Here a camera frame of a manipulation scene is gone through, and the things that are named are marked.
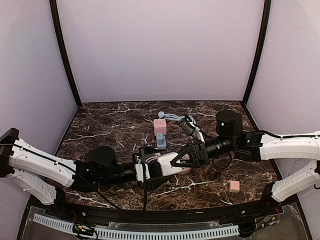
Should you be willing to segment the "white cube socket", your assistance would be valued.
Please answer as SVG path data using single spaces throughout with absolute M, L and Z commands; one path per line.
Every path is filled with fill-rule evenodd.
M 157 157 L 157 162 L 160 164 L 163 177 L 182 173 L 186 169 L 185 167 L 172 166 L 171 160 L 173 160 L 177 155 L 177 152 L 170 152 Z

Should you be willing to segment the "pink round socket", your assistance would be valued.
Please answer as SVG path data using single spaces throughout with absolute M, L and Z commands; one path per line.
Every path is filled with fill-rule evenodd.
M 190 157 L 187 154 L 180 159 L 181 164 L 188 163 L 189 161 L 190 161 Z M 178 175 L 185 175 L 191 171 L 190 167 L 182 167 L 181 169 L 182 171 L 177 173 Z

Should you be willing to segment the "pink cube socket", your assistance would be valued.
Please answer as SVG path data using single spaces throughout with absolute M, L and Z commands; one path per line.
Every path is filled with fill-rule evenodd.
M 159 133 L 162 133 L 163 135 L 167 134 L 167 122 L 165 119 L 154 119 L 153 120 L 153 129 L 154 129 L 154 135 L 156 136 Z

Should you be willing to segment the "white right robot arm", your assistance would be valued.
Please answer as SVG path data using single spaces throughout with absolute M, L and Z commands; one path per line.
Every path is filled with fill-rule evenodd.
M 320 182 L 318 131 L 294 135 L 276 135 L 264 130 L 244 131 L 242 116 L 231 110 L 219 111 L 215 118 L 218 137 L 184 146 L 171 160 L 171 166 L 201 168 L 210 160 L 230 152 L 236 159 L 245 162 L 310 159 L 310 163 L 302 169 L 264 188 L 260 200 L 268 204 L 281 203 Z

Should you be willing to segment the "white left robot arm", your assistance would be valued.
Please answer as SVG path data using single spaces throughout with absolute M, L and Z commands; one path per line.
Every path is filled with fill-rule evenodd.
M 83 193 L 96 192 L 100 185 L 111 186 L 136 181 L 141 188 L 153 191 L 180 173 L 171 161 L 176 152 L 143 160 L 135 155 L 133 162 L 117 163 L 110 146 L 99 146 L 85 155 L 85 161 L 59 158 L 41 151 L 19 137 L 19 130 L 9 129 L 0 137 L 0 176 L 11 179 L 23 191 L 36 197 L 44 205 L 65 200 L 63 190 L 45 183 L 40 177 Z

